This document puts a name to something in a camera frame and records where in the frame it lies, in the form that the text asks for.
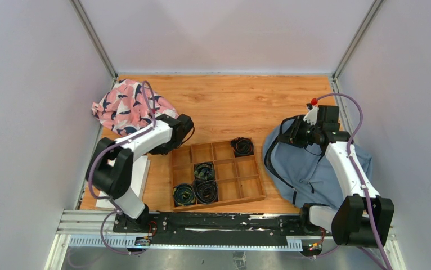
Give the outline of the blue grey backpack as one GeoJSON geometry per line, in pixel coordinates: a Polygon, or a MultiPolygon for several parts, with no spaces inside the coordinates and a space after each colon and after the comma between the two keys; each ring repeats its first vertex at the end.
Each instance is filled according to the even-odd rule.
{"type": "Polygon", "coordinates": [[[342,194],[334,169],[318,145],[298,148],[278,141],[294,118],[286,118],[266,138],[262,147],[264,168],[280,196],[301,208],[306,203],[318,203],[338,209],[342,194]]]}

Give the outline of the white paper booklet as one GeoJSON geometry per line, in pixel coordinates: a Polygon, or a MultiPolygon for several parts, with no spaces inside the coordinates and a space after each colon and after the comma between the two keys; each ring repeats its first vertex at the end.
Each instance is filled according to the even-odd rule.
{"type": "MultiPolygon", "coordinates": [[[[108,165],[113,167],[115,161],[108,160],[106,162],[108,165]]],[[[144,190],[147,182],[147,176],[150,169],[150,159],[147,155],[139,157],[132,167],[132,180],[130,188],[138,196],[139,199],[143,200],[144,190]]],[[[99,196],[108,196],[103,191],[100,191],[99,196]]],[[[111,209],[114,206],[107,199],[98,199],[96,201],[95,207],[102,209],[111,209]]]]}

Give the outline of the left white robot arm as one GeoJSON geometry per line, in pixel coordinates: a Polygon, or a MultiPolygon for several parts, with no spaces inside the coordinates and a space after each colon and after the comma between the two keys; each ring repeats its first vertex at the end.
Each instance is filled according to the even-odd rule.
{"type": "Polygon", "coordinates": [[[136,133],[99,140],[85,176],[90,194],[96,200],[109,200],[135,232],[145,231],[149,207],[131,190],[133,164],[146,154],[166,155],[179,148],[192,130],[194,122],[188,115],[173,118],[161,114],[136,133]]]}

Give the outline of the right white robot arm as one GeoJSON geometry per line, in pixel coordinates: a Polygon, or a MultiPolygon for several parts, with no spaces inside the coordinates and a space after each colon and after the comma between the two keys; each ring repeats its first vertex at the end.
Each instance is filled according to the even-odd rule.
{"type": "Polygon", "coordinates": [[[328,204],[304,203],[298,227],[306,235],[320,228],[328,230],[337,245],[383,249],[394,214],[394,204],[381,197],[358,161],[349,132],[339,124],[339,108],[333,105],[308,105],[305,115],[283,120],[272,146],[281,144],[303,149],[318,145],[321,157],[331,165],[342,196],[337,209],[328,204]]]}

